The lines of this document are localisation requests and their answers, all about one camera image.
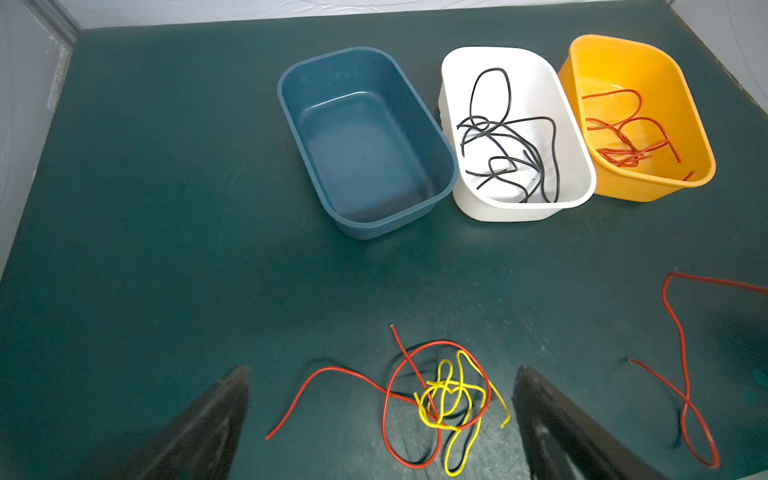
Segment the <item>green surface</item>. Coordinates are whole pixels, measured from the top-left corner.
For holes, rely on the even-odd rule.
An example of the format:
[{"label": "green surface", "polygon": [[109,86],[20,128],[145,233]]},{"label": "green surface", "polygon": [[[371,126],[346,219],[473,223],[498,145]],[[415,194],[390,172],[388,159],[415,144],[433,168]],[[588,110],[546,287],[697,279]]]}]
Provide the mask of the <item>green surface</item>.
[{"label": "green surface", "polygon": [[[593,197],[526,224],[479,223],[448,199],[369,242],[323,212],[276,98],[291,64],[381,48],[437,111],[452,49],[528,48],[559,68],[587,33],[677,60],[718,161],[711,183],[651,204]],[[398,352],[390,322],[406,344],[462,343],[507,397],[520,364],[533,365],[671,478],[768,468],[768,390],[755,381],[768,371],[765,298],[670,289],[719,471],[680,444],[680,402],[622,362],[682,385],[659,300],[667,271],[768,283],[767,132],[656,1],[86,31],[0,283],[0,478],[93,478],[239,364],[253,367],[253,401],[233,479],[444,478],[390,458],[381,395],[332,373],[263,438],[329,359],[384,382]],[[528,474],[516,424],[499,430],[495,405],[462,478]],[[403,455],[431,448],[411,409],[395,406],[390,422]]]}]

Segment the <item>yellow bin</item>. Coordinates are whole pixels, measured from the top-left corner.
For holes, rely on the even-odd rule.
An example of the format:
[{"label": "yellow bin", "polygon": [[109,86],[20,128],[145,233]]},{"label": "yellow bin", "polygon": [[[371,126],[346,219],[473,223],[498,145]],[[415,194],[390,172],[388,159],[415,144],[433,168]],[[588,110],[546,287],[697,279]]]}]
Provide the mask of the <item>yellow bin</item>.
[{"label": "yellow bin", "polygon": [[[592,156],[598,175],[596,194],[650,202],[712,180],[715,157],[683,72],[672,57],[644,43],[584,35],[571,43],[568,59],[558,76]],[[624,88],[642,95],[638,116],[661,123],[682,162],[677,162],[669,147],[653,151],[652,158],[632,168],[614,166],[597,153],[599,147],[626,147],[614,132],[588,131],[587,127],[595,124],[585,118],[619,122],[635,112],[637,98],[633,94],[582,97]],[[622,131],[640,149],[664,138],[658,128],[646,121],[627,124]]]}]

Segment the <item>black wire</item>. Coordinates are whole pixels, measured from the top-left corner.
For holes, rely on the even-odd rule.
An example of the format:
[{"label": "black wire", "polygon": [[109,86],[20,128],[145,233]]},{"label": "black wire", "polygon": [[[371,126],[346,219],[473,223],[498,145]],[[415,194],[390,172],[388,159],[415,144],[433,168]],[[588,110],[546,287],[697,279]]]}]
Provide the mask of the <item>black wire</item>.
[{"label": "black wire", "polygon": [[[482,115],[473,115],[472,114],[472,105],[475,102],[475,91],[477,90],[478,83],[480,82],[480,78],[482,78],[483,75],[492,72],[492,71],[500,71],[504,75],[504,79],[507,83],[507,109],[504,113],[504,116],[502,117],[501,121],[492,121],[489,120],[487,117],[484,117]],[[466,131],[464,132],[464,136],[462,137],[461,142],[461,149],[462,149],[462,157],[464,157],[464,146],[472,141],[474,141],[477,138],[488,138],[490,141],[492,141],[498,149],[503,153],[503,155],[491,157],[488,159],[488,169],[490,170],[490,174],[478,174],[476,172],[471,172],[469,170],[464,170],[466,173],[470,175],[475,175],[476,177],[487,177],[485,180],[482,181],[477,186],[477,190],[480,190],[480,187],[487,184],[490,180],[493,180],[494,178],[496,180],[500,180],[506,184],[514,185],[521,190],[523,190],[523,193],[525,196],[522,200],[520,200],[521,204],[527,203],[528,199],[533,196],[533,194],[541,188],[541,195],[544,198],[544,201],[547,203],[551,203],[549,198],[547,197],[547,193],[545,191],[545,167],[544,167],[544,161],[541,158],[541,154],[539,153],[538,149],[535,145],[533,145],[532,142],[528,141],[525,137],[520,135],[518,132],[513,130],[509,125],[511,124],[517,124],[524,121],[533,121],[533,120],[547,120],[552,125],[552,163],[554,165],[554,177],[555,177],[555,193],[554,193],[554,202],[557,202],[560,198],[560,168],[558,166],[558,159],[554,152],[554,143],[555,138],[557,135],[557,126],[554,123],[554,120],[552,120],[550,117],[529,117],[529,118],[521,118],[518,120],[510,120],[507,121],[507,116],[509,116],[509,111],[512,108],[512,86],[509,82],[509,76],[507,75],[507,72],[504,70],[504,68],[489,68],[488,70],[483,71],[478,77],[475,79],[475,84],[472,86],[472,94],[469,97],[469,116],[459,122],[458,125],[456,125],[457,128],[466,127]],[[509,133],[495,133],[495,131],[499,128],[503,128],[504,130],[508,131]],[[475,131],[477,132],[476,135],[473,135],[469,139],[467,138],[469,136],[469,132]],[[525,160],[521,160],[519,158],[510,157],[507,151],[502,147],[502,144],[500,144],[494,137],[506,137],[511,138],[515,141],[517,141],[520,145],[523,147],[523,156],[525,157]],[[492,161],[497,159],[504,159],[507,162],[509,162],[509,165],[511,167],[507,167],[503,170],[494,170],[492,167]],[[520,163],[525,165],[526,167],[533,168],[539,175],[538,175],[538,182],[534,186],[533,190],[530,192],[523,187],[520,184],[517,184],[513,181],[507,180],[505,178],[502,178],[501,175],[503,174],[510,174],[518,171],[518,165],[515,163]]]}]

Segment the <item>blue bin rim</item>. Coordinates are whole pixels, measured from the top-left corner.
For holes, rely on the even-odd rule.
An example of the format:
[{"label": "blue bin rim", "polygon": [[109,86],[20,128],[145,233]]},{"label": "blue bin rim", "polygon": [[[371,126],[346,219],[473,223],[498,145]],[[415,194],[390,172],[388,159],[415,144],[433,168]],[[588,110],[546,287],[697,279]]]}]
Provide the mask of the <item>blue bin rim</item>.
[{"label": "blue bin rim", "polygon": [[[392,62],[393,65],[395,65],[395,69],[403,78],[403,80],[406,81],[406,85],[408,85],[408,88],[410,89],[411,93],[413,93],[413,95],[416,97],[416,100],[418,101],[421,108],[424,109],[424,112],[427,114],[427,118],[429,118],[429,121],[432,123],[432,126],[437,131],[443,144],[445,144],[446,151],[448,151],[448,153],[451,155],[451,159],[453,159],[453,175],[451,176],[451,181],[448,182],[448,186],[445,187],[440,193],[424,200],[423,202],[420,202],[416,205],[408,207],[405,210],[395,212],[392,215],[389,215],[387,217],[384,217],[382,219],[379,219],[373,222],[355,222],[353,220],[349,220],[339,215],[333,209],[333,207],[331,207],[331,205],[328,203],[328,199],[323,193],[323,189],[320,186],[320,182],[317,180],[317,176],[315,175],[314,168],[310,164],[309,156],[307,155],[306,150],[304,149],[303,142],[301,141],[301,137],[299,136],[299,131],[296,129],[296,125],[293,123],[293,119],[290,116],[290,112],[288,112],[288,106],[286,105],[285,99],[283,98],[283,82],[285,81],[288,74],[290,74],[290,72],[292,72],[293,70],[297,69],[302,65],[311,63],[313,61],[322,60],[324,58],[332,57],[334,55],[341,55],[349,51],[355,51],[355,50],[373,51],[387,58],[389,61]],[[445,138],[445,135],[442,133],[442,129],[437,125],[437,122],[435,121],[435,118],[432,116],[432,114],[429,113],[429,109],[424,104],[424,101],[422,100],[421,95],[419,95],[419,93],[413,87],[413,84],[406,76],[406,73],[402,70],[402,68],[400,68],[400,65],[397,63],[397,61],[385,51],[379,50],[378,48],[374,48],[374,47],[364,47],[364,46],[350,47],[350,48],[343,48],[342,50],[331,51],[323,55],[317,55],[316,57],[307,58],[306,60],[299,61],[291,65],[290,67],[288,67],[288,69],[285,70],[282,75],[280,75],[280,80],[277,81],[277,98],[278,100],[280,100],[280,106],[283,108],[283,113],[285,114],[285,117],[288,120],[287,122],[288,126],[290,127],[291,133],[293,134],[293,138],[296,141],[296,146],[299,148],[299,152],[301,153],[301,158],[304,161],[304,167],[306,168],[306,172],[310,175],[310,180],[312,181],[312,185],[315,187],[315,192],[317,192],[317,197],[320,199],[320,203],[323,204],[323,208],[326,210],[326,213],[328,213],[336,222],[339,222],[343,225],[346,225],[348,227],[351,227],[357,230],[372,230],[372,229],[380,228],[401,217],[408,216],[413,212],[416,212],[417,210],[421,210],[423,208],[426,208],[432,204],[439,202],[443,198],[447,197],[448,194],[451,193],[451,191],[453,190],[453,187],[456,185],[456,181],[458,180],[458,158],[456,157],[456,153],[453,151],[453,147],[451,147],[451,145],[448,143],[448,140]]]}]

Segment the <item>white bin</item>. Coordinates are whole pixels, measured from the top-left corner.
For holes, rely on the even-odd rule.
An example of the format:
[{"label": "white bin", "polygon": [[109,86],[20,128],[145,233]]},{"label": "white bin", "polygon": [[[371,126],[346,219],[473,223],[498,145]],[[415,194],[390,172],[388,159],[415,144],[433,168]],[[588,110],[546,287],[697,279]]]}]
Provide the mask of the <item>white bin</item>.
[{"label": "white bin", "polygon": [[[507,73],[511,92],[509,103],[503,73],[492,71],[478,80],[478,76],[489,68],[503,68]],[[475,81],[478,84],[472,101],[474,115],[498,122],[510,104],[507,121],[540,116],[554,120],[557,126],[554,152],[560,173],[558,201],[547,203],[539,189],[527,203],[519,203],[525,198],[523,191],[498,178],[492,178],[478,189],[487,178],[468,174],[467,170],[489,173],[488,159],[502,154],[497,145],[483,137],[466,144],[462,156],[462,137],[467,129],[457,125],[469,116]],[[594,193],[597,182],[594,166],[558,75],[546,60],[532,51],[502,47],[464,47],[452,51],[442,62],[439,107],[442,130],[458,157],[460,171],[453,198],[469,217],[485,222],[542,220],[564,208],[581,205]],[[511,126],[540,152],[545,167],[546,194],[550,201],[554,200],[556,181],[550,123],[538,120]],[[517,141],[504,137],[496,137],[496,140],[510,157],[524,158],[523,147]],[[494,170],[501,170],[507,163],[504,159],[494,162]],[[523,167],[501,177],[530,190],[536,184],[538,173]]]}]

